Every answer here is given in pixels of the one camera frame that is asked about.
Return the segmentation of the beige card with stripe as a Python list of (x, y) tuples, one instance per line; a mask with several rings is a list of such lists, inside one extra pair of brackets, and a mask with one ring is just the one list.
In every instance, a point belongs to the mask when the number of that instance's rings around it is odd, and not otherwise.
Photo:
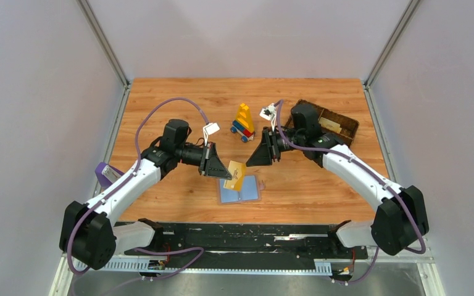
[(231, 160), (229, 162), (228, 171), (231, 173), (231, 179), (224, 181), (223, 188), (232, 191), (240, 191), (244, 183), (244, 177), (246, 175), (246, 165), (244, 163)]

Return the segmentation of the pink card holder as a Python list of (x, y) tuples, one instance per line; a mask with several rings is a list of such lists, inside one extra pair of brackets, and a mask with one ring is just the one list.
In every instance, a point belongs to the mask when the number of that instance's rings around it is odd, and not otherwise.
[(265, 189), (265, 183), (256, 175), (244, 177), (243, 185), (239, 191), (225, 189), (224, 180), (217, 180), (218, 202), (221, 205), (257, 202), (261, 199), (261, 193)]

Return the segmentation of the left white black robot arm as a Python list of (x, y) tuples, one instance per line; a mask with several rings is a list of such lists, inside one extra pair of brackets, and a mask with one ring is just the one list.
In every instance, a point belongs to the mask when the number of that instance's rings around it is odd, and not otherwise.
[(217, 155), (216, 145), (187, 141), (188, 122), (171, 119), (163, 135), (143, 150), (134, 165), (102, 193), (85, 203), (73, 201), (64, 212), (59, 247), (70, 259), (98, 270), (117, 254), (152, 244), (156, 224), (140, 219), (116, 226), (122, 213), (178, 164), (192, 165), (206, 177), (230, 180), (232, 174)]

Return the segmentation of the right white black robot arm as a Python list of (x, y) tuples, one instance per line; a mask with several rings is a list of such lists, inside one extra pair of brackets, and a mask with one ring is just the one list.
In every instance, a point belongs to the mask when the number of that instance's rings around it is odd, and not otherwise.
[(339, 245), (378, 247), (388, 255), (403, 250), (424, 254), (423, 237), (429, 224), (421, 190), (403, 187), (368, 166), (341, 138), (322, 129), (318, 113), (310, 104), (295, 105), (291, 109), (294, 126), (282, 126), (282, 106), (278, 101), (261, 109), (260, 117), (270, 124), (263, 128), (260, 144), (246, 166), (270, 166), (280, 161), (283, 152), (299, 150), (320, 168), (340, 177), (375, 211), (372, 220), (347, 220), (335, 226), (330, 237)]

